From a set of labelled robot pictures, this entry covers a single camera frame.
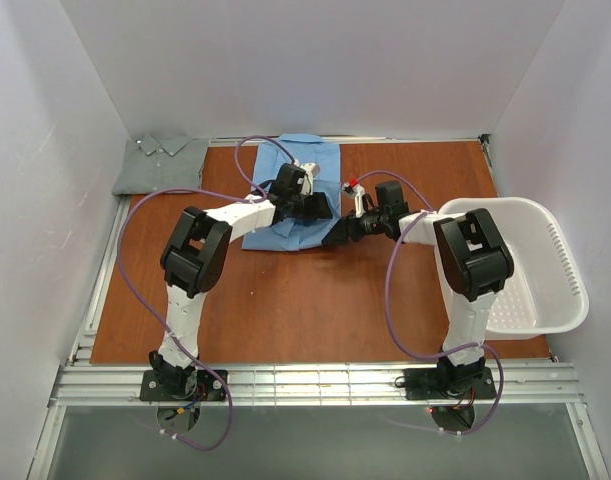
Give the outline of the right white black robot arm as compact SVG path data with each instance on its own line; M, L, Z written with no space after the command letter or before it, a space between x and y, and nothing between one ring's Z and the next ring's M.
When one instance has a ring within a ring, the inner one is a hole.
M513 258L490 212L484 208L457 214L413 212L397 181L378 184L374 197L356 180L342 190L353 200L354 209L339 219L323 245L385 235L397 246L431 246L437 258L448 333L432 358L435 367L407 371L405 387L418 398L471 393L486 374L485 337L491 307L514 273Z

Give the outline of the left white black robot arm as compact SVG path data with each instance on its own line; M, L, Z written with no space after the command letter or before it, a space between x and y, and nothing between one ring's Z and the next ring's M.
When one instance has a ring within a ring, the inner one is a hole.
M221 278L229 244L285 219L330 219L327 197L314 190L316 163L285 163L269 190L216 209L186 208L161 256L167 291L165 334L150 365L166 394L185 399L196 391L198 333L207 293Z

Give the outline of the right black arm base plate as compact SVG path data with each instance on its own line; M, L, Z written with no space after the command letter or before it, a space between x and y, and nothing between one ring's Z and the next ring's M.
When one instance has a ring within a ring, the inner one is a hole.
M481 374L449 382L439 378L437 368L408 368L395 378L394 386L403 389L407 400L474 399L493 400L497 389L492 372L485 367Z

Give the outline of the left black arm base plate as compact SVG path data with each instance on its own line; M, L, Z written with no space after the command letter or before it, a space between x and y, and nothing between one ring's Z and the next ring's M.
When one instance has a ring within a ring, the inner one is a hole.
M191 402L194 400L220 402L226 399L223 384L226 370L217 370L218 380L205 370L197 370L179 381L165 380L155 370L146 370L142 377L139 399L144 402Z

